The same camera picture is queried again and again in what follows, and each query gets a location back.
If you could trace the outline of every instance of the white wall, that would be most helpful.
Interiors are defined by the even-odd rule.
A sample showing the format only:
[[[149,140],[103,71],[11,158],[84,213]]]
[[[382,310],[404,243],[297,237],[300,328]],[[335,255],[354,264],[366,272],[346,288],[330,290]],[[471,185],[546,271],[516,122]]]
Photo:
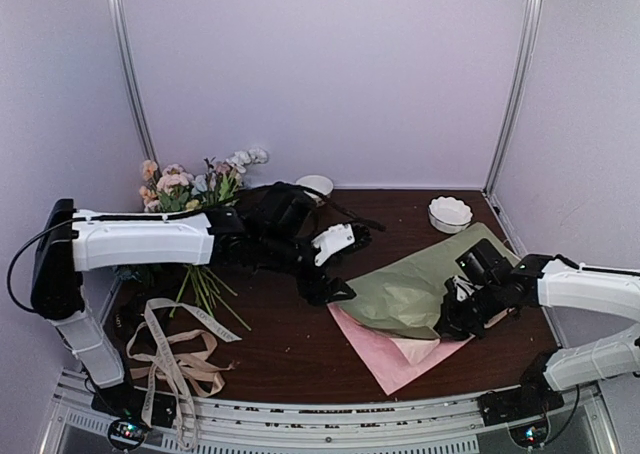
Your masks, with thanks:
[[[544,0],[497,187],[530,252],[640,268],[639,66],[639,0]],[[556,314],[572,345],[627,324],[576,310]],[[625,452],[637,452],[638,381],[602,386]]]
[[[3,276],[57,198],[95,209],[139,209],[142,154],[124,92],[106,0],[0,0]],[[31,262],[28,252],[14,278],[25,302]],[[0,451],[34,452],[70,356],[53,327],[13,306],[4,281],[0,290]],[[98,300],[100,292],[92,292]]]
[[[124,0],[164,162],[261,145],[258,181],[476,187],[525,0]]]

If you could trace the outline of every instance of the dark brown tabletop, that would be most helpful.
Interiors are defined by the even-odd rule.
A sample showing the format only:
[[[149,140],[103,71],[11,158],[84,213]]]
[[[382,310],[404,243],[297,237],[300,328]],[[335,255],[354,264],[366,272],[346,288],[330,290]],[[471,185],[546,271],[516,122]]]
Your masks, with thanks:
[[[351,279],[397,261],[448,236],[436,231],[427,214],[429,202],[453,195],[472,209],[474,222],[485,223],[500,239],[505,235],[479,192],[473,191],[335,191],[333,199],[362,217],[387,226],[373,232],[373,243],[347,257],[332,275]],[[323,207],[322,224],[343,217]],[[519,319],[508,317],[487,337],[473,340],[406,387],[387,397],[335,324],[326,307],[311,307],[296,293],[295,281],[282,274],[258,272],[250,277],[243,269],[218,269],[217,274],[239,296],[226,296],[247,321],[246,331],[224,308],[216,318],[242,337],[220,343],[211,362],[219,366],[237,363],[225,372],[223,399],[281,403],[357,403],[385,400],[418,400],[466,394],[518,383],[536,354],[556,346],[543,312],[524,309]],[[121,291],[123,302],[133,287]],[[198,327],[188,315],[179,314],[168,331]]]

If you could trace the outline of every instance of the robotic arm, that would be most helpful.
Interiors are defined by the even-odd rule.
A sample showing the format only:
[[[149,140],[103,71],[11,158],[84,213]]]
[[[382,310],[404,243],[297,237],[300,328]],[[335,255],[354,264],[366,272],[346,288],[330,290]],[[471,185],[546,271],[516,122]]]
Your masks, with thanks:
[[[561,407],[557,393],[580,384],[640,372],[640,272],[588,267],[563,256],[531,254],[515,267],[486,239],[457,259],[476,290],[460,296],[452,280],[436,330],[464,339],[484,336],[484,326],[505,309],[575,307],[636,322],[612,336],[572,349],[543,353],[514,391],[480,398],[487,424]]]
[[[384,226],[338,206],[354,219],[317,236],[298,237],[314,208],[302,188],[283,183],[271,186],[250,208],[196,213],[102,214],[75,210],[72,200],[60,200],[37,247],[32,312],[55,326],[87,369],[97,390],[94,408],[136,419],[143,393],[133,388],[120,354],[87,306],[81,273],[122,264],[244,265],[294,276],[300,295],[312,305],[351,299],[355,292],[330,278],[327,267],[335,254],[369,244],[367,225]],[[170,427],[175,401],[157,396],[155,402],[153,424]]]

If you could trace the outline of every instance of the pink wrapping paper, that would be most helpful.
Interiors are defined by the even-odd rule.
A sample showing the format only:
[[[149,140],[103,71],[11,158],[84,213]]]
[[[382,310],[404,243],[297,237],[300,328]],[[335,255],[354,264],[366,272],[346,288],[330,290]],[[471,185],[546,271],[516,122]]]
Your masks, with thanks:
[[[329,312],[386,395],[406,386],[469,342],[390,339],[360,326],[335,304],[329,305]]]

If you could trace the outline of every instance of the white bowl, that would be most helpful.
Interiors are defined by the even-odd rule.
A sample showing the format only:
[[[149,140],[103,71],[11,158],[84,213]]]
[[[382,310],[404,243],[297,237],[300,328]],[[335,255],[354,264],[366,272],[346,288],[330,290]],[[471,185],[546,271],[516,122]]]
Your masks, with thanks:
[[[438,197],[429,204],[431,225],[445,234],[457,234],[471,224],[471,208],[455,197]]]
[[[319,176],[317,174],[301,177],[296,181],[296,184],[299,186],[310,187],[311,189],[314,189],[320,194],[324,194],[327,197],[329,197],[331,195],[331,192],[333,191],[333,182],[331,182],[331,179],[329,179],[328,177]],[[310,192],[306,192],[306,194],[311,197],[311,199],[313,199],[318,206],[324,204],[324,201],[315,194],[312,194]]]

